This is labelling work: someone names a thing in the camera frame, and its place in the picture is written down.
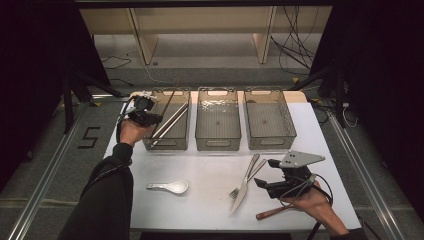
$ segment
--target human hand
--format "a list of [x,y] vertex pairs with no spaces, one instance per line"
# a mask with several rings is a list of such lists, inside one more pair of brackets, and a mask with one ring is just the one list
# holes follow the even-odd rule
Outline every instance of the human hand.
[[134,147],[135,143],[143,139],[149,128],[141,127],[130,119],[122,120],[120,140]]
[[[314,185],[320,187],[317,181],[314,182]],[[315,218],[317,222],[322,223],[332,236],[349,233],[327,198],[314,188],[311,188],[308,193],[300,197],[283,198],[282,200],[292,203],[293,207],[306,212],[309,216]]]

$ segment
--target floor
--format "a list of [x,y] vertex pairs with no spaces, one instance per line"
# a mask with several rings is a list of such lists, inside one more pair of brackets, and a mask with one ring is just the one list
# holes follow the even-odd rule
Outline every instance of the floor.
[[[308,49],[316,50],[319,34],[301,37],[307,38],[305,45]],[[283,42],[287,35],[277,34],[274,38]],[[270,45],[266,64],[258,63],[252,36],[248,34],[161,35],[147,67],[141,64],[131,36],[95,36],[95,43],[112,87],[127,93],[170,86],[180,78],[181,84],[192,89],[229,85],[288,88],[296,79],[306,78],[304,74],[308,73],[298,62],[284,54],[280,56],[280,50],[274,44]],[[331,99],[319,99],[316,93],[319,83],[305,88],[305,95],[331,104]],[[95,88],[91,91],[103,94]],[[74,102],[78,128],[69,134],[70,138],[63,135],[64,109],[59,105],[32,149],[32,159],[21,164],[1,192],[0,239],[8,238],[28,203],[36,201],[34,196],[37,194],[42,196],[39,208],[24,223],[27,229],[21,236],[24,239],[56,239],[78,201],[91,169],[103,158],[122,102],[99,100],[87,106],[78,106],[78,102]],[[322,108],[315,111],[354,209],[371,227],[365,227],[369,239],[379,239],[373,231],[381,239],[424,239],[423,222],[382,164],[360,119],[354,126],[354,111],[346,111],[352,127],[345,129],[340,129],[333,116],[328,117],[330,112],[322,111]],[[87,137],[97,138],[95,144]],[[59,146],[65,146],[65,151],[57,152]],[[48,178],[43,175],[46,169],[53,172],[50,181],[46,181]],[[45,186],[44,192],[38,191],[41,185]],[[140,234],[132,232],[131,239],[139,239]],[[294,233],[292,238],[305,239],[306,236],[307,233]],[[328,239],[328,235],[319,233],[315,239]]]

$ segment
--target silver fork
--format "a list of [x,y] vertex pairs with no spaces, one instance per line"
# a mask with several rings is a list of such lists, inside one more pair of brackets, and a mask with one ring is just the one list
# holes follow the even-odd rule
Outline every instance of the silver fork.
[[[262,168],[262,166],[266,163],[266,159],[262,159],[262,161],[258,164],[258,166],[256,166],[255,169],[253,169],[252,173],[249,175],[249,178],[247,179],[247,181],[249,181],[250,179],[252,179],[253,176],[255,176],[255,174]],[[240,190],[240,186],[236,187],[233,191],[230,192],[230,197],[233,199],[237,198],[238,192]]]

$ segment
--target plastic spoon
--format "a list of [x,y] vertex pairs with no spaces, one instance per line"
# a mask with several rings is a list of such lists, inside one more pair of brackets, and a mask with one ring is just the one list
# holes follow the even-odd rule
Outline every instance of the plastic spoon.
[[188,188],[188,182],[185,180],[176,181],[173,183],[149,183],[146,189],[164,189],[172,193],[181,194]]

